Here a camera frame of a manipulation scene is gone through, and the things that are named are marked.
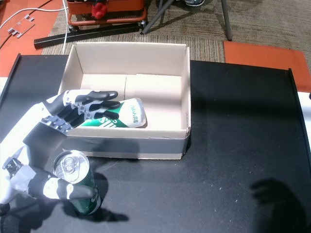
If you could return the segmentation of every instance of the cardboard box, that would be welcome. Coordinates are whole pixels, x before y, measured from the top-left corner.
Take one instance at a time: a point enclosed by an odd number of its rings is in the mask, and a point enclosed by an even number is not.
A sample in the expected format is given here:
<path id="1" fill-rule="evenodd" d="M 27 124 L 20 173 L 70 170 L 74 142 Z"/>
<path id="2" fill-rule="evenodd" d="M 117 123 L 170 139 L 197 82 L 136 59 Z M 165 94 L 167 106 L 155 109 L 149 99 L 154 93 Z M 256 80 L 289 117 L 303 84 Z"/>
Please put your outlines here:
<path id="1" fill-rule="evenodd" d="M 86 42 L 72 46 L 59 93 L 70 89 L 118 91 L 117 100 L 141 98 L 146 128 L 78 127 L 65 149 L 86 155 L 180 159 L 190 134 L 189 48 L 180 44 Z"/>

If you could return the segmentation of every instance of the black table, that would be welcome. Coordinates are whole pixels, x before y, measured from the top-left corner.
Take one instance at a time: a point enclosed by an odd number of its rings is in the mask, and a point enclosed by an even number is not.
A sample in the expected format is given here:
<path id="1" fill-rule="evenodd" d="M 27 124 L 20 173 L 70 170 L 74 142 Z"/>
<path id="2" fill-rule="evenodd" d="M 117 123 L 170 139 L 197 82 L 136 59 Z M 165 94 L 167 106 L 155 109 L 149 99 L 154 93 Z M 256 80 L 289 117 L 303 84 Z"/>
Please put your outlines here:
<path id="1" fill-rule="evenodd" d="M 20 58 L 0 107 L 0 140 L 29 106 L 57 92 L 66 59 Z M 100 212 L 79 217 L 66 202 L 18 196 L 1 232 L 303 232 L 310 150 L 290 71 L 192 61 L 191 96 L 182 160 L 90 158 Z M 250 187 L 259 181 L 265 192 L 256 199 Z"/>

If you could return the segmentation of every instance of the green and white can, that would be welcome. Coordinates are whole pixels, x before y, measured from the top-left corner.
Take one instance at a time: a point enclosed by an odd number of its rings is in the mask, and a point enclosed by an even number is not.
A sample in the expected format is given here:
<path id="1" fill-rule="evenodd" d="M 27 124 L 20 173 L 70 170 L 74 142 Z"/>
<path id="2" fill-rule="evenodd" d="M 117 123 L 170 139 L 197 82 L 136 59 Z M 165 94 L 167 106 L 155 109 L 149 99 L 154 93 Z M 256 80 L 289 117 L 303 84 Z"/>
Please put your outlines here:
<path id="1" fill-rule="evenodd" d="M 146 124 L 146 114 L 141 99 L 132 98 L 120 101 L 120 107 L 110 110 L 118 113 L 119 119 L 112 120 L 106 117 L 86 120 L 80 127 L 96 126 L 101 128 L 137 128 Z"/>
<path id="2" fill-rule="evenodd" d="M 77 150 L 61 153 L 54 162 L 53 173 L 73 185 L 85 185 L 93 189 L 94 196 L 91 199 L 70 200 L 77 212 L 90 215 L 101 206 L 101 197 L 89 161 L 83 153 Z"/>

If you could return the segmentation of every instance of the white cable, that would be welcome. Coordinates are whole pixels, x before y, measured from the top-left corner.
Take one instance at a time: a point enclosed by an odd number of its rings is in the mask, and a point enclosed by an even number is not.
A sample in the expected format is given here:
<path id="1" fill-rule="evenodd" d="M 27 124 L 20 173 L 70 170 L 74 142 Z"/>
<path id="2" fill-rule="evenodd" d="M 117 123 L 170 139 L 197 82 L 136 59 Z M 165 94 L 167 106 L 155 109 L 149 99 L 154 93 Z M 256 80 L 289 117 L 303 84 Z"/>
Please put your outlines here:
<path id="1" fill-rule="evenodd" d="M 64 6 L 64 10 L 65 10 L 65 15 L 66 15 L 66 32 L 65 32 L 65 39 L 64 39 L 64 44 L 63 44 L 62 55 L 65 54 L 66 40 L 67 40 L 67 30 L 68 30 L 68 14 L 67 14 L 67 10 L 66 10 L 65 0 L 63 0 L 63 6 Z"/>
<path id="2" fill-rule="evenodd" d="M 5 20 L 1 25 L 0 25 L 0 29 L 4 26 L 4 24 L 6 24 L 11 18 L 13 18 L 15 15 L 17 15 L 18 13 L 22 12 L 22 11 L 30 11 L 30 10 L 37 10 L 37 11 L 45 11 L 45 12 L 56 12 L 56 11 L 63 11 L 67 9 L 66 6 L 62 9 L 58 9 L 58 10 L 46 10 L 46 9 L 41 9 L 41 8 L 25 8 L 25 9 L 21 9 L 17 12 L 15 12 L 14 14 L 12 14 L 7 20 Z"/>

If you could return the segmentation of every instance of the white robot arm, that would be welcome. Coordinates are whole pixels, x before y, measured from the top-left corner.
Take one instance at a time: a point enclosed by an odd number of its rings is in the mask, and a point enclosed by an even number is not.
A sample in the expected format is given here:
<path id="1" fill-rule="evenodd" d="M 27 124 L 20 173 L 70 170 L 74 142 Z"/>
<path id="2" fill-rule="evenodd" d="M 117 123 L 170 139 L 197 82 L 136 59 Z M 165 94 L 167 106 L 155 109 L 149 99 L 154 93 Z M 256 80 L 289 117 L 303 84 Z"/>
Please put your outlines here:
<path id="1" fill-rule="evenodd" d="M 109 110 L 120 103 L 111 101 L 115 91 L 69 90 L 32 106 L 0 144 L 0 216 L 10 210 L 17 192 L 34 198 L 91 198 L 87 186 L 72 184 L 44 171 L 51 153 L 67 132 L 87 119 L 119 118 Z"/>

